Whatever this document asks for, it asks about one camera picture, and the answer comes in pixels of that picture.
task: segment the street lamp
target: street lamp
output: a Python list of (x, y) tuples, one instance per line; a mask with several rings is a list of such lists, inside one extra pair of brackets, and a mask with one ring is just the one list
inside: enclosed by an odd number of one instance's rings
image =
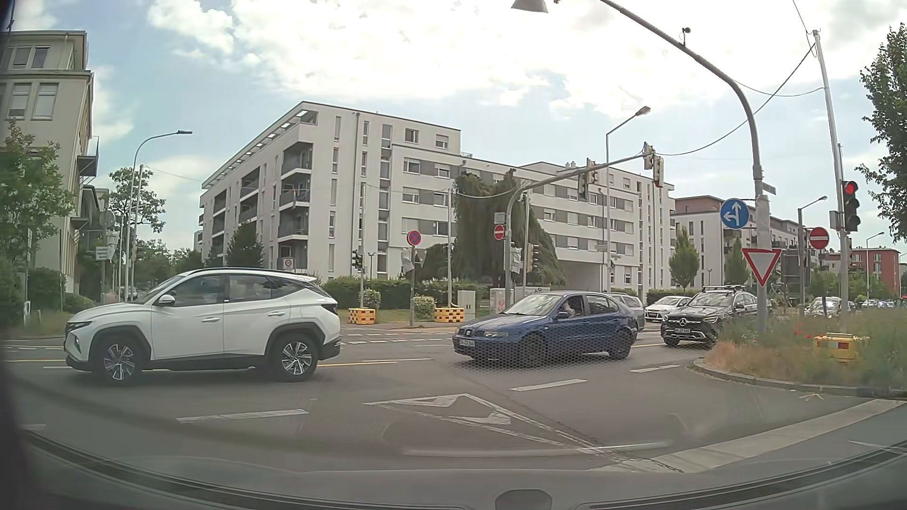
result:
[(806, 263), (806, 231), (803, 226), (803, 209), (813, 205), (818, 201), (828, 200), (828, 195), (823, 195), (814, 201), (807, 203), (805, 206), (798, 208), (796, 210), (796, 228), (797, 228), (797, 242), (796, 242), (796, 255), (799, 259), (798, 265), (800, 266), (800, 315), (806, 313), (806, 272), (809, 270), (809, 264)]
[[(136, 200), (135, 205), (134, 206), (132, 205), (133, 190), (135, 190), (135, 188), (139, 185), (138, 183), (141, 182), (141, 175), (138, 175), (141, 172), (138, 172), (135, 168), (135, 165), (138, 164), (138, 162), (139, 162), (139, 151), (141, 150), (141, 147), (145, 143), (150, 142), (151, 140), (154, 140), (156, 138), (164, 138), (166, 136), (173, 136), (176, 134), (192, 134), (192, 132), (180, 129), (175, 132), (167, 132), (164, 134), (157, 134), (154, 136), (150, 136), (150, 137), (146, 138), (142, 143), (139, 144), (139, 147), (135, 150), (135, 156), (132, 158), (132, 182), (129, 186), (129, 200), (126, 201), (126, 218), (125, 218), (125, 221), (123, 222), (123, 225), (120, 227), (120, 230), (121, 230), (120, 235), (121, 235), (121, 237), (125, 237), (125, 239), (126, 239), (125, 250), (127, 252), (125, 268), (123, 266), (120, 267), (120, 271), (121, 271), (120, 281), (123, 282), (123, 286), (122, 286), (123, 299), (122, 300), (124, 302), (129, 300), (130, 267), (132, 266), (132, 245), (130, 244), (130, 237), (131, 237), (132, 232), (131, 232), (131, 229), (129, 228), (129, 219), (130, 219), (129, 217), (130, 217), (130, 211), (132, 211), (133, 209), (135, 210), (134, 217), (133, 217), (134, 218), (133, 228), (138, 228), (138, 222), (139, 222), (139, 201)], [(125, 234), (122, 232), (123, 226), (126, 227)], [(122, 276), (122, 271), (124, 269), (125, 269), (125, 273), (126, 273), (125, 278)]]
[(869, 299), (869, 240), (875, 239), (885, 232), (879, 232), (866, 238), (866, 298)]
[[(652, 111), (652, 109), (649, 108), (648, 106), (643, 106), (642, 108), (639, 108), (636, 111), (636, 113), (633, 113), (632, 117), (630, 117), (626, 121), (618, 124), (613, 129), (611, 129), (611, 131), (605, 133), (605, 162), (611, 161), (611, 149), (610, 149), (610, 142), (609, 142), (609, 137), (611, 136), (611, 134), (613, 132), (617, 131), (618, 129), (620, 129), (621, 127), (623, 127), (624, 124), (632, 121), (633, 119), (635, 119), (637, 117), (641, 117), (651, 111)], [(603, 215), (605, 217), (605, 224), (604, 224), (604, 226), (602, 226), (602, 234), (604, 234), (604, 235), (602, 237), (605, 238), (605, 245), (607, 246), (607, 249), (605, 249), (605, 253), (602, 256), (603, 260), (601, 262), (601, 270), (599, 271), (601, 285), (599, 286), (599, 288), (605, 289), (607, 292), (611, 292), (610, 275), (608, 278), (605, 278), (605, 271), (607, 271), (608, 273), (610, 273), (610, 271), (611, 271), (611, 167), (610, 166), (605, 168), (605, 203), (603, 203), (601, 205), (601, 212), (603, 213)], [(639, 254), (639, 259), (643, 260), (642, 253)]]
[[(740, 105), (743, 107), (743, 111), (746, 114), (746, 122), (749, 126), (750, 144), (752, 145), (753, 150), (753, 184), (756, 192), (756, 238), (758, 239), (758, 247), (771, 248), (771, 221), (769, 217), (771, 211), (769, 210), (768, 206), (768, 197), (766, 196), (765, 190), (763, 190), (762, 188), (762, 157), (759, 153), (759, 135), (756, 132), (756, 118), (753, 115), (753, 108), (749, 105), (749, 101), (747, 100), (746, 95), (743, 93), (743, 89), (740, 88), (740, 85), (738, 85), (733, 78), (715, 67), (708, 60), (696, 54), (696, 52), (694, 52), (693, 50), (690, 50), (680, 41), (674, 39), (668, 34), (665, 34), (664, 31), (658, 29), (655, 25), (649, 23), (648, 21), (642, 19), (637, 15), (634, 15), (627, 9), (621, 7), (615, 2), (612, 2), (611, 0), (600, 1), (603, 4), (609, 5), (611, 8), (617, 10), (637, 24), (642, 25), (651, 33), (671, 43), (671, 45), (673, 45), (681, 52), (689, 55), (693, 60), (708, 69), (712, 74), (714, 74), (718, 78), (721, 78), (721, 80), (727, 83), (727, 85), (731, 87), (731, 90), (734, 91), (734, 94), (737, 96), (737, 99), (740, 101)], [(548, 7), (545, 6), (544, 0), (516, 0), (515, 2), (513, 2), (511, 8), (534, 13), (548, 12)], [(765, 287), (760, 286), (758, 288), (758, 292), (756, 293), (756, 305), (757, 330), (761, 333), (766, 330), (766, 319), (768, 317), (768, 295), (766, 293)]]

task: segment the side mirror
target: side mirror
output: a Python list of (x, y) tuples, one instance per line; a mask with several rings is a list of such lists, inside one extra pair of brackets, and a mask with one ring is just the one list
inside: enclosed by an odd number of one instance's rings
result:
[(174, 298), (171, 294), (164, 294), (163, 296), (160, 296), (157, 302), (154, 303), (154, 305), (158, 307), (172, 307), (174, 304), (176, 304), (176, 298)]

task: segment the white apartment building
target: white apartment building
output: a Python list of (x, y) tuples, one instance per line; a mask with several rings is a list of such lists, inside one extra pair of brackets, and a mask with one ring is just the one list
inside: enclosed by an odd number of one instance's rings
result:
[(66, 291), (77, 292), (79, 230), (91, 227), (99, 202), (88, 180), (97, 175), (97, 153), (89, 153), (92, 138), (93, 73), (88, 63), (84, 31), (42, 30), (12, 32), (0, 61), (0, 137), (15, 121), (34, 144), (60, 144), (57, 166), (63, 184), (79, 192), (71, 216), (54, 219), (57, 235), (41, 240), (32, 265), (59, 270)]
[[(202, 256), (215, 250), (222, 257), (237, 226), (255, 221), (268, 267), (326, 280), (353, 274), (351, 255), (362, 235), (367, 273), (395, 278), (408, 231), (423, 234), (420, 250), (447, 242), (447, 191), (459, 175), (495, 182), (511, 170), (541, 181), (563, 167), (479, 160), (461, 152), (455, 128), (303, 102), (202, 184)], [(673, 187), (655, 188), (650, 178), (618, 169), (612, 180), (614, 271), (607, 278), (613, 288), (664, 288)], [(604, 254), (596, 251), (605, 238), (604, 188), (593, 188), (589, 201), (579, 200), (575, 180), (530, 194), (573, 289), (601, 289), (606, 278)], [(450, 233), (456, 235), (455, 223)]]
[[(725, 281), (725, 256), (739, 236), (742, 248), (756, 247), (756, 209), (749, 206), (749, 223), (741, 230), (724, 226), (719, 210), (724, 200), (710, 195), (681, 197), (674, 200), (671, 225), (679, 231), (687, 229), (690, 241), (699, 252), (699, 274), (693, 285), (721, 285)], [(772, 216), (772, 248), (796, 248), (796, 221), (781, 220)]]

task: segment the tire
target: tire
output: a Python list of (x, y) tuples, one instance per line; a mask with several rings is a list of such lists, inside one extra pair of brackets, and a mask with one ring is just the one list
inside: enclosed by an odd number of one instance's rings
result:
[(611, 359), (627, 359), (629, 350), (633, 347), (633, 337), (626, 331), (621, 331), (618, 333), (615, 344), (615, 347), (608, 351), (608, 357)]
[(520, 366), (527, 368), (540, 367), (545, 361), (545, 340), (540, 335), (530, 333), (520, 341)]
[(138, 379), (144, 366), (144, 351), (135, 337), (102, 337), (95, 348), (92, 373), (105, 384), (129, 386)]
[(306, 335), (285, 335), (278, 338), (271, 351), (270, 371), (276, 380), (304, 381), (318, 367), (315, 341)]

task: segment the white suv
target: white suv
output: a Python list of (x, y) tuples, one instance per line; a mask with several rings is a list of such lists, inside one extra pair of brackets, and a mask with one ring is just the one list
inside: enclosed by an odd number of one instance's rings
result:
[(152, 368), (256, 367), (301, 381), (340, 353), (336, 301), (314, 278), (248, 268), (184, 272), (135, 301), (73, 315), (65, 336), (66, 364), (112, 384)]

